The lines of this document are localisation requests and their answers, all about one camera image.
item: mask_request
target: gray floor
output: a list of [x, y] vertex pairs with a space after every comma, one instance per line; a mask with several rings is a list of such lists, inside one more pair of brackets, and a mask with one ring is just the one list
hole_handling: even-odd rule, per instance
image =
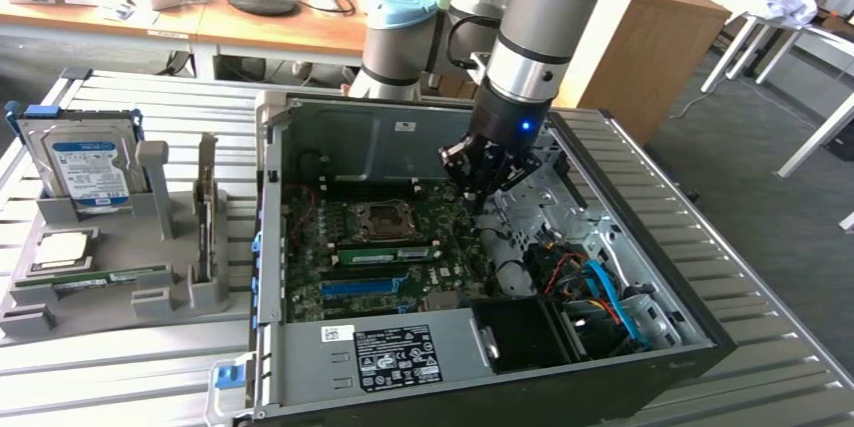
[[[65, 66], [153, 73], [164, 58], [159, 52], [87, 50], [83, 45], [1, 38], [0, 102], [39, 102]], [[715, 61], [710, 55], [674, 112], [696, 97]], [[299, 82], [288, 67], [273, 81]], [[335, 69], [324, 69], [320, 77], [329, 86], [340, 82]], [[837, 224], [854, 211], [854, 164], [822, 151], [788, 180], [771, 173], [813, 131], [735, 81], [720, 85], [682, 120], [664, 122], [650, 146], [678, 180], [699, 191], [700, 210], [853, 371], [854, 236]]]

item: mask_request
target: hard drive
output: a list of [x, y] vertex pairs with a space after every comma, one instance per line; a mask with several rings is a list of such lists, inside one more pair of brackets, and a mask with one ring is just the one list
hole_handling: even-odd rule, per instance
[[69, 197], [79, 212], [129, 208], [148, 191], [136, 161], [137, 111], [87, 112], [29, 106], [16, 119], [49, 197]]

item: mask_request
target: blue cable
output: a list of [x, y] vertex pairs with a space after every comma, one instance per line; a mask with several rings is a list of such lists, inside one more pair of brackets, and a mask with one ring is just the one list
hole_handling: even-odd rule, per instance
[[595, 260], [588, 260], [584, 265], [592, 269], [592, 271], [596, 273], [596, 276], [599, 277], [599, 280], [602, 281], [602, 285], [604, 286], [604, 291], [608, 294], [608, 299], [611, 301], [611, 306], [614, 307], [614, 311], [616, 312], [619, 319], [623, 321], [623, 324], [626, 324], [628, 335], [631, 336], [632, 339], [640, 341], [643, 345], [650, 345], [650, 342], [646, 340], [646, 338], [640, 335], [640, 332], [638, 331], [635, 320], [626, 314], [626, 311], [623, 310], [623, 307], [619, 304], [619, 296], [616, 295], [614, 284], [611, 284], [611, 279], [608, 278], [608, 274], [604, 271], [602, 264]]

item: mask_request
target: aluminum profile table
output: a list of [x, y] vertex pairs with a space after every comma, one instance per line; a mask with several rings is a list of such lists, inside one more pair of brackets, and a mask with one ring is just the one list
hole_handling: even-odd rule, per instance
[[[275, 88], [112, 72], [56, 83], [45, 104], [141, 109], [145, 137], [169, 143], [171, 189], [189, 187], [201, 132], [217, 134], [216, 177], [229, 193], [235, 302], [216, 315], [0, 348], [0, 425], [204, 425], [211, 365], [247, 349], [252, 104], [259, 89]], [[703, 378], [666, 392], [631, 419], [608, 425], [854, 426], [850, 377], [638, 145], [599, 112], [563, 115], [739, 344]], [[595, 205], [592, 192], [580, 190]], [[16, 142], [0, 159], [3, 291], [40, 191], [28, 154]]]

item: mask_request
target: robotic arm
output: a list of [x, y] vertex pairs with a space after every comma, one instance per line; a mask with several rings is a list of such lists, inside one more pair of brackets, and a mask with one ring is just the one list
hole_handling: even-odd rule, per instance
[[596, 0], [510, 0], [468, 132], [440, 149], [474, 213], [539, 166], [531, 152]]

